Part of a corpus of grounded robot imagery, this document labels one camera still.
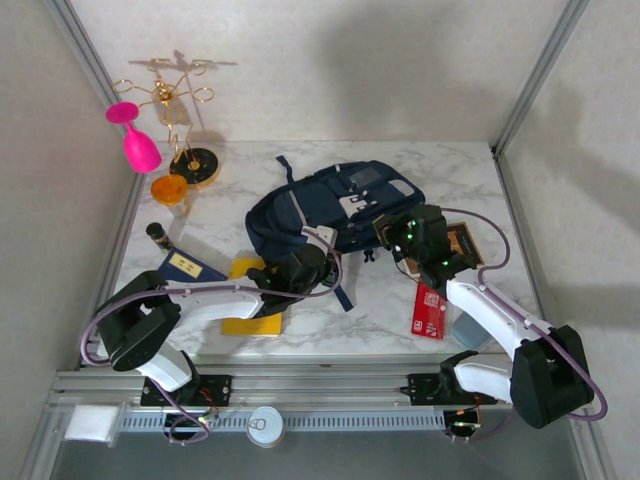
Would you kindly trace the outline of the aluminium mounting rail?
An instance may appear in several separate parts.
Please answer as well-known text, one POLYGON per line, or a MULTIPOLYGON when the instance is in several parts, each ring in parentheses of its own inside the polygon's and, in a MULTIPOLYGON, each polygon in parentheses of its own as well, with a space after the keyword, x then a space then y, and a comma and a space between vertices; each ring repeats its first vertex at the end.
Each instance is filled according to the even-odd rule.
MULTIPOLYGON (((232 377, 229 407, 263 404, 286 410, 385 410, 410 406, 400 392, 412 373, 435 373, 447 354, 356 356, 205 355, 197 371, 232 377)), ((49 406, 120 404, 137 406, 144 386, 136 371, 82 368, 56 373, 49 406)))

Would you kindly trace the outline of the orange plastic wine glass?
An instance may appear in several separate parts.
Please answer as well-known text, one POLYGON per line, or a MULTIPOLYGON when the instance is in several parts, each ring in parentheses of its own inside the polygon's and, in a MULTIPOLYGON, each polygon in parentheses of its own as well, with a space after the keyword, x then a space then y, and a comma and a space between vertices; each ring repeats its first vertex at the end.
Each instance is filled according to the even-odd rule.
POLYGON ((153 199, 164 205, 176 218, 186 217, 191 210, 191 196, 186 179, 169 174, 154 180, 150 189, 153 199))

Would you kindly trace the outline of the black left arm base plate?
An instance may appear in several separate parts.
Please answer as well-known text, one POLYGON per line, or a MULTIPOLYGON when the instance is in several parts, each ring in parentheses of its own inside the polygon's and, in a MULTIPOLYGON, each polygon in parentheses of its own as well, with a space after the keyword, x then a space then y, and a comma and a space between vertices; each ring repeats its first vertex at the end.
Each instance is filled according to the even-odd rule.
MULTIPOLYGON (((202 375, 192 379, 169 395, 181 406, 227 407, 232 391, 233 377, 230 375, 202 375)), ((141 393, 140 404, 144 407, 166 407, 170 403, 159 392, 153 382, 146 378, 141 393)))

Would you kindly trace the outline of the navy blue backpack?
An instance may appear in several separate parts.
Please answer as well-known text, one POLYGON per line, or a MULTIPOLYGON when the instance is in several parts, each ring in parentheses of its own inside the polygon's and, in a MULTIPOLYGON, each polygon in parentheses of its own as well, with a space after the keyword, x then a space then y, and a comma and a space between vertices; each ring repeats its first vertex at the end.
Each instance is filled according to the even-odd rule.
MULTIPOLYGON (((287 171, 287 184, 254 205, 245 227, 256 253, 265 264, 281 263, 308 243, 301 229, 308 225, 333 228, 335 245, 329 247, 344 271, 341 256, 363 251, 367 261, 381 246, 372 223, 383 214, 404 213, 425 202, 424 193, 391 166, 376 161, 336 164, 294 180, 285 157, 277 158, 287 171)), ((342 289, 331 288, 344 310, 353 308, 342 289)))

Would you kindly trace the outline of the blue box with label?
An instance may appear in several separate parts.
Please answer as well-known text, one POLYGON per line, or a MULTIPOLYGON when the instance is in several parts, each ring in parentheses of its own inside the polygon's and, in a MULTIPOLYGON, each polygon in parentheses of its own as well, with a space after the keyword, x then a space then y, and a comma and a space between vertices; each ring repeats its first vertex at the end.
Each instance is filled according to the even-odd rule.
POLYGON ((167 281, 180 283, 206 283, 226 281, 228 277, 183 250, 174 247, 158 267, 167 281))

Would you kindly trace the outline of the silver tin can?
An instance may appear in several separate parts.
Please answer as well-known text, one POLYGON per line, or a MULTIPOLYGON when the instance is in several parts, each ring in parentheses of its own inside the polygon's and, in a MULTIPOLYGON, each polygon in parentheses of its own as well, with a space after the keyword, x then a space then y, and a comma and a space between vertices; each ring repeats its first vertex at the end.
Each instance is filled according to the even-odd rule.
POLYGON ((283 417, 275 408, 261 406, 249 417, 246 433, 254 445, 261 448, 275 447, 285 433, 283 417))

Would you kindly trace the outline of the aluminium frame post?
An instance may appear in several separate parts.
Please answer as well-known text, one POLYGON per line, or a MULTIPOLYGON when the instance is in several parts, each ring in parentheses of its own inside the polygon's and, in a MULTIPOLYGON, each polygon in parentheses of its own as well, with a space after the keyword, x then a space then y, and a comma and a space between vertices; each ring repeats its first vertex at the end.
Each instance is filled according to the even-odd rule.
POLYGON ((590 2, 591 0, 567 0, 503 127, 491 145, 491 152, 496 163, 501 161, 517 135, 590 2))
POLYGON ((74 60, 65 106, 77 115, 77 124, 91 124, 109 131, 112 142, 122 151, 125 128, 109 125, 105 118, 108 107, 120 100, 112 88, 112 78, 93 45, 72 0, 41 0, 68 45, 74 60))

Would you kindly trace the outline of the small black bottle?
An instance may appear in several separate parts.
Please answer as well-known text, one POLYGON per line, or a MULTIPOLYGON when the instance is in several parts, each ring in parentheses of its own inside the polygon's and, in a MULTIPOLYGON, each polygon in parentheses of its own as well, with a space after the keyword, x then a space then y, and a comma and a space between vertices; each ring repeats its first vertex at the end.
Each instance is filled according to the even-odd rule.
POLYGON ((170 240, 164 227, 158 222, 149 223, 145 229, 146 234, 156 244, 156 246, 164 253, 169 253, 174 244, 170 240))

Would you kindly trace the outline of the grey-blue pencil case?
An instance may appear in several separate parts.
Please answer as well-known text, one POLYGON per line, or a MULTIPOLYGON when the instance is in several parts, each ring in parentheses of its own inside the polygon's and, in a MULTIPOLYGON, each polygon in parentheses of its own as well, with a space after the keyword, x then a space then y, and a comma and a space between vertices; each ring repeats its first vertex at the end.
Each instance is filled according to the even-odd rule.
POLYGON ((491 341, 490 334, 466 312, 462 312, 454 321, 451 332, 469 350, 479 350, 491 341))

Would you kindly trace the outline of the red card package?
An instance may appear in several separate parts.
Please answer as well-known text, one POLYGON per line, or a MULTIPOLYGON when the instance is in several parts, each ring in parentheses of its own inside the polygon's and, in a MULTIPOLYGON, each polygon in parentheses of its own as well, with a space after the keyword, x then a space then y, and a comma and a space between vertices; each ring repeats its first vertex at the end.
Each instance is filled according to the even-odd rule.
POLYGON ((419 282, 416 290, 411 333, 442 340, 446 331, 446 301, 433 289, 419 282))

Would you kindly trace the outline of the yellow book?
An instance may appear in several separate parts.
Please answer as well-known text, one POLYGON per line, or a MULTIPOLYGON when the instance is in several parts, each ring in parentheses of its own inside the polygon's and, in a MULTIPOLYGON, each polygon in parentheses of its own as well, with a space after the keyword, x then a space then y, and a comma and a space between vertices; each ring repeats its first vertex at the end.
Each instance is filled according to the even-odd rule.
MULTIPOLYGON (((230 278, 244 276, 251 268, 263 269, 260 258, 236 258, 231 266, 230 278)), ((282 314, 255 319, 226 318, 222 320, 221 334, 225 336, 279 336, 282 333, 282 314)))

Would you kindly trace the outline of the white foam block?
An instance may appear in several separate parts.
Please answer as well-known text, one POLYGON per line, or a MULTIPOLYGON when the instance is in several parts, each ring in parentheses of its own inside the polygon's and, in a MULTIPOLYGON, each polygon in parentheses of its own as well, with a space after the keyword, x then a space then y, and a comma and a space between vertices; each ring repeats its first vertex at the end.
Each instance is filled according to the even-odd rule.
POLYGON ((109 443, 113 440, 120 408, 106 405, 77 405, 71 415, 65 440, 109 443))

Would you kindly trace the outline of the brown book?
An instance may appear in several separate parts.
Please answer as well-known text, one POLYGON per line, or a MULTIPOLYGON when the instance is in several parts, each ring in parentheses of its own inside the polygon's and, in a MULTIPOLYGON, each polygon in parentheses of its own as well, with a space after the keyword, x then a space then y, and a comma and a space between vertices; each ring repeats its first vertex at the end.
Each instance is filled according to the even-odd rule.
POLYGON ((447 235, 451 250, 456 255, 464 256, 466 261, 462 262, 449 258, 448 265, 434 265, 435 273, 447 278, 455 275, 460 269, 464 269, 465 266, 475 268, 484 265, 484 260, 465 222, 449 224, 447 226, 447 235))

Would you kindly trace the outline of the pink plastic wine glass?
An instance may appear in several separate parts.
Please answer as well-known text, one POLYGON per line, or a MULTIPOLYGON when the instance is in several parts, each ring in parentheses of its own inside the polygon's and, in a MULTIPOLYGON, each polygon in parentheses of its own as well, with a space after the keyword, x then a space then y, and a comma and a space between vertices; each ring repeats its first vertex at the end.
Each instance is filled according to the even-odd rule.
POLYGON ((136 173, 146 174, 160 166, 162 156, 154 141, 133 125, 138 116, 139 107, 132 102, 118 102, 105 114, 110 123, 126 129, 123 150, 130 167, 136 173))

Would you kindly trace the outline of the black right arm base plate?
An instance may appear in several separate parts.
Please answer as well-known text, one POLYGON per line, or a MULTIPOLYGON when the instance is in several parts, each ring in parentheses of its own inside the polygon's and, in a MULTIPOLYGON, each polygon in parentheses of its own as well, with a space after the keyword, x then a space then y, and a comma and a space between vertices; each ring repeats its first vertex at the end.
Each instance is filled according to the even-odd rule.
POLYGON ((493 397, 459 390, 455 380, 446 373, 409 374, 408 384, 401 388, 412 406, 475 406, 496 405, 493 397))

